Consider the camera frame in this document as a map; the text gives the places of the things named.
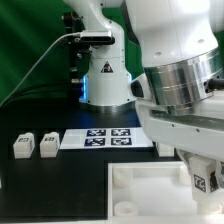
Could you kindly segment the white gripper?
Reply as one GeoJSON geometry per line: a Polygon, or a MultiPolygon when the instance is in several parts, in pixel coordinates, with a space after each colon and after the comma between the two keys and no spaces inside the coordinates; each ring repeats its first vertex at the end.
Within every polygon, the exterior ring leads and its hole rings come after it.
{"type": "Polygon", "coordinates": [[[221,162],[224,161],[224,120],[194,115],[171,116],[140,99],[135,108],[146,136],[153,142],[176,148],[186,166],[194,154],[219,160],[215,176],[218,187],[224,190],[224,162],[221,162]]]}

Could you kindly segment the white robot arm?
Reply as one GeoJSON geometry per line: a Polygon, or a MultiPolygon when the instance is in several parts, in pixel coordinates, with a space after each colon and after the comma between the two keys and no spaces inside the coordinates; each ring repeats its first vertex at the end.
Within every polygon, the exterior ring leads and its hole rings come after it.
{"type": "Polygon", "coordinates": [[[64,0],[78,14],[82,39],[108,38],[114,43],[90,44],[85,103],[93,108],[121,107],[139,86],[135,108],[151,140],[172,146],[183,158],[206,157],[219,164],[223,157],[211,144],[218,133],[184,117],[209,117],[203,107],[214,98],[206,87],[222,73],[213,34],[210,0],[64,0]],[[133,81],[123,61],[124,31],[102,10],[122,6],[141,49],[143,73],[133,81]]]}

